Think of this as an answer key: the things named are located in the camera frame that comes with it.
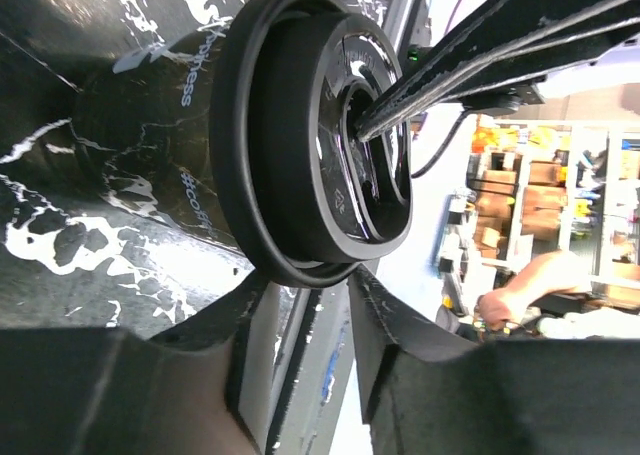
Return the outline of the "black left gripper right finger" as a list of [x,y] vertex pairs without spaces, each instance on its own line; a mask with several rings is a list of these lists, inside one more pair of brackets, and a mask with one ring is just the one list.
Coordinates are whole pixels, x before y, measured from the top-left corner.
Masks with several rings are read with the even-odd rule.
[[377,454],[635,454],[639,345],[476,344],[392,295],[348,281],[363,421]]

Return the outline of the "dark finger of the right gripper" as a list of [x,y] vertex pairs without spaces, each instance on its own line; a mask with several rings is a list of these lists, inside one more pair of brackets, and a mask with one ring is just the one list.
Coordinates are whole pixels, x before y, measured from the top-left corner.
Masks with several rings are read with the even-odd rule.
[[368,141],[432,105],[592,62],[639,31],[639,0],[487,0],[365,112]]

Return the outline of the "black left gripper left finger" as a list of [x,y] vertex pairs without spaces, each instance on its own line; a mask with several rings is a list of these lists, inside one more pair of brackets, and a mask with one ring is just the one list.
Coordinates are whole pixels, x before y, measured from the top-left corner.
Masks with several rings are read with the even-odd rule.
[[261,454],[279,292],[250,274],[150,339],[122,328],[1,334],[5,454]]

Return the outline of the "cardboard boxes on shelves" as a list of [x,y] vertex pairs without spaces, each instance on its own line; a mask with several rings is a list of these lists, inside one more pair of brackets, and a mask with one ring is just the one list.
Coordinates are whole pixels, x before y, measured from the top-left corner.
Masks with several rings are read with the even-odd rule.
[[517,270],[534,255],[572,251],[595,276],[639,263],[639,126],[500,120],[480,124],[467,185],[481,256]]

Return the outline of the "operator hand in background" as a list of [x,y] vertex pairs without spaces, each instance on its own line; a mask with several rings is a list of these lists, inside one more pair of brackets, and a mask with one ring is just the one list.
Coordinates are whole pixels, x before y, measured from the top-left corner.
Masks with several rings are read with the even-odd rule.
[[591,280],[583,261],[573,252],[558,250],[532,259],[503,287],[477,301],[477,313],[493,330],[520,323],[529,306],[551,293],[587,293]]

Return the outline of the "black cup lid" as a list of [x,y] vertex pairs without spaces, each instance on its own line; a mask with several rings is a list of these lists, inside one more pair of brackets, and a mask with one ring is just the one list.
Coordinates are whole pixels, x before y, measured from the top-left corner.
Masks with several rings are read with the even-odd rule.
[[400,73],[382,29],[340,0],[251,0],[233,20],[211,96],[212,171],[233,236],[275,282],[337,284],[406,238],[408,127],[355,136]]

